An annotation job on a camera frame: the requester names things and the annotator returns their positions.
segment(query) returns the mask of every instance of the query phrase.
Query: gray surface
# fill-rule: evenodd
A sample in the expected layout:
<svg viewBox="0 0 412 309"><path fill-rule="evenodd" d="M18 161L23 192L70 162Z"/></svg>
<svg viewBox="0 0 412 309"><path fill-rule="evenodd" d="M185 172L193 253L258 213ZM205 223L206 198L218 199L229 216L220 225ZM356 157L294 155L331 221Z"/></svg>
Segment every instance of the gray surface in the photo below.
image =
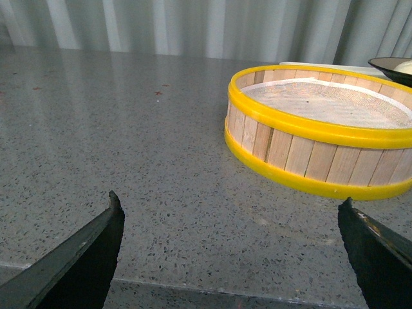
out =
<svg viewBox="0 0 412 309"><path fill-rule="evenodd" d="M225 145L227 85L257 63L0 56L0 265L41 258L113 189L126 213L117 279L366 308L337 227L341 201L271 182ZM355 206L412 238L410 192Z"/></svg>

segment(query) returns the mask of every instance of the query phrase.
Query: wooden slat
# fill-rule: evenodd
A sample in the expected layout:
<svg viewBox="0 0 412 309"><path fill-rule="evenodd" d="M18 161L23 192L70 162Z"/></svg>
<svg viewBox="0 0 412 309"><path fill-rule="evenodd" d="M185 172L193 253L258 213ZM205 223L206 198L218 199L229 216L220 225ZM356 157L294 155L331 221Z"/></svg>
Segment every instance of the wooden slat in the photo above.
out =
<svg viewBox="0 0 412 309"><path fill-rule="evenodd" d="M293 135L274 129L267 163L285 169Z"/></svg>
<svg viewBox="0 0 412 309"><path fill-rule="evenodd" d="M326 181L336 149L337 145L315 142L305 177L322 182Z"/></svg>
<svg viewBox="0 0 412 309"><path fill-rule="evenodd" d="M412 109L412 93L408 93L405 100L403 100L401 103L407 108Z"/></svg>
<svg viewBox="0 0 412 309"><path fill-rule="evenodd" d="M283 79L294 79L296 76L297 70L285 70L283 73Z"/></svg>
<svg viewBox="0 0 412 309"><path fill-rule="evenodd" d="M354 86L354 85L356 85L357 81L358 81L357 77L347 75L345 77L345 81L343 83L346 84L346 85L353 85Z"/></svg>
<svg viewBox="0 0 412 309"><path fill-rule="evenodd" d="M237 87L238 87L239 89L242 89L242 88L246 87L246 81L247 81L247 77L246 77L245 75L239 77L238 79L236 79L236 85L237 85Z"/></svg>
<svg viewBox="0 0 412 309"><path fill-rule="evenodd" d="M333 74L332 78L330 80L331 82L338 82L340 84L343 84L345 81L345 75L341 75L341 74Z"/></svg>
<svg viewBox="0 0 412 309"><path fill-rule="evenodd" d="M237 141L239 144L242 144L244 127L245 127L245 114L243 114L240 110L237 109L232 136L235 139L235 141Z"/></svg>
<svg viewBox="0 0 412 309"><path fill-rule="evenodd" d="M373 172L378 165L382 149L362 149L360 150L358 160L351 178L350 185L369 185Z"/></svg>
<svg viewBox="0 0 412 309"><path fill-rule="evenodd" d="M275 70L274 80L293 79L295 78L296 70Z"/></svg>
<svg viewBox="0 0 412 309"><path fill-rule="evenodd" d="M412 149L408 148L402 152L402 156L389 183L404 182L410 178L412 178Z"/></svg>
<svg viewBox="0 0 412 309"><path fill-rule="evenodd" d="M326 181L348 184L360 151L359 148L338 146Z"/></svg>
<svg viewBox="0 0 412 309"><path fill-rule="evenodd" d="M358 79L358 81L356 82L356 86L369 89L374 92L379 92L380 88L382 87L382 84L379 82L373 82L371 80Z"/></svg>
<svg viewBox="0 0 412 309"><path fill-rule="evenodd" d="M263 82L272 82L274 80L274 70L266 70L265 76L263 77Z"/></svg>
<svg viewBox="0 0 412 309"><path fill-rule="evenodd" d="M257 130L258 122L248 116L245 116L245 129L243 130L242 148L250 153L253 153Z"/></svg>
<svg viewBox="0 0 412 309"><path fill-rule="evenodd" d="M395 89L395 91L392 94L392 99L396 100L398 102L403 102L405 101L408 93L406 91L400 90L400 89Z"/></svg>
<svg viewBox="0 0 412 309"><path fill-rule="evenodd" d="M263 82L264 77L265 77L265 71L255 72L255 78L253 80L253 85L261 84Z"/></svg>
<svg viewBox="0 0 412 309"><path fill-rule="evenodd" d="M296 74L295 74L296 79L308 78L308 77L314 77L317 79L319 77L319 71L306 71L306 70L296 71Z"/></svg>
<svg viewBox="0 0 412 309"><path fill-rule="evenodd" d="M229 117L227 119L227 127L229 129L230 135L234 134L234 123L236 121L237 108L229 101Z"/></svg>
<svg viewBox="0 0 412 309"><path fill-rule="evenodd" d="M385 149L373 173L370 185L387 185L392 178L403 149Z"/></svg>
<svg viewBox="0 0 412 309"><path fill-rule="evenodd" d="M332 79L332 73L320 72L318 79L325 82L330 82L330 80Z"/></svg>
<svg viewBox="0 0 412 309"><path fill-rule="evenodd" d="M285 170L304 176L315 142L307 138L294 136L290 145Z"/></svg>
<svg viewBox="0 0 412 309"><path fill-rule="evenodd" d="M256 158L265 161L266 152L268 150L271 127L268 127L260 122L257 123L256 140L253 147L253 155Z"/></svg>
<svg viewBox="0 0 412 309"><path fill-rule="evenodd" d="M389 97L389 98L392 97L392 95L394 94L394 92L395 92L395 88L394 88L394 87L391 87L391 86L388 86L388 85L382 85L382 87L380 87L380 90L379 90L379 93L380 93L381 95L385 95L385 96L387 96L387 97Z"/></svg>
<svg viewBox="0 0 412 309"><path fill-rule="evenodd" d="M255 72L246 74L246 86L253 85L255 81Z"/></svg>

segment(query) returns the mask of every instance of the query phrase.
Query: white curtain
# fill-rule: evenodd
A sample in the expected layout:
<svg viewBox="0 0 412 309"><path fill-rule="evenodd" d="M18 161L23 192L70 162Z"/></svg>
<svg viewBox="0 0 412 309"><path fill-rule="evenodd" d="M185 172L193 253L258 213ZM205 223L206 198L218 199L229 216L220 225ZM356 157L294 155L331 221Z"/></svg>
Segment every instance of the white curtain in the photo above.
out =
<svg viewBox="0 0 412 309"><path fill-rule="evenodd" d="M0 0L0 44L368 66L412 57L411 0Z"/></svg>

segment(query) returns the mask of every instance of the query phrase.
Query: black bowl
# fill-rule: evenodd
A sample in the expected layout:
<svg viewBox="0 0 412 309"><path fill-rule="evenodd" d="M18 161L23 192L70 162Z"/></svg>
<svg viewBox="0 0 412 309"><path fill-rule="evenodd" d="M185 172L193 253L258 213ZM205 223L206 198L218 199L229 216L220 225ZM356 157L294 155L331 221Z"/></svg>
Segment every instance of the black bowl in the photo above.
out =
<svg viewBox="0 0 412 309"><path fill-rule="evenodd" d="M398 64L412 60L411 58L373 58L368 63L380 70L387 78L399 84L412 87L412 75L393 71Z"/></svg>

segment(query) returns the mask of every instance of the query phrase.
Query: granite countertop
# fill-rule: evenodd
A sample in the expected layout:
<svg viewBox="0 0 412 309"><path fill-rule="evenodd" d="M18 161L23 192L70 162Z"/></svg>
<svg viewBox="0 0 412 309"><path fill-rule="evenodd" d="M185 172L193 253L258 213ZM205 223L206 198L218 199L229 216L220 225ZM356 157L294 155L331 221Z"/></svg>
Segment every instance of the granite countertop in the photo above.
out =
<svg viewBox="0 0 412 309"><path fill-rule="evenodd" d="M115 280L366 308L342 201L256 174L223 138L227 85L263 63L0 50L0 266L41 258L119 196ZM412 238L411 193L355 207Z"/></svg>

